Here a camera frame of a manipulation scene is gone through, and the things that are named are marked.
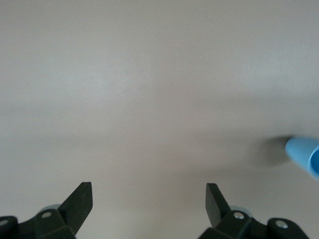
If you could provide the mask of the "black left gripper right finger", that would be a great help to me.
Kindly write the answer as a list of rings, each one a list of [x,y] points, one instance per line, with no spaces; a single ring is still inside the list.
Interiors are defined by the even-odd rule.
[[[262,224],[243,210],[231,209],[217,184],[206,184],[205,208],[211,223],[201,239],[307,239],[288,219],[271,218]]]

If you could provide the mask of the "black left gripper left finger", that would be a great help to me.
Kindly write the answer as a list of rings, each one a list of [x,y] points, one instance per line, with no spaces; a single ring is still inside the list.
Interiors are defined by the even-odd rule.
[[[15,216],[1,216],[2,239],[74,239],[93,208],[92,183],[82,182],[60,205],[43,208],[19,223]]]

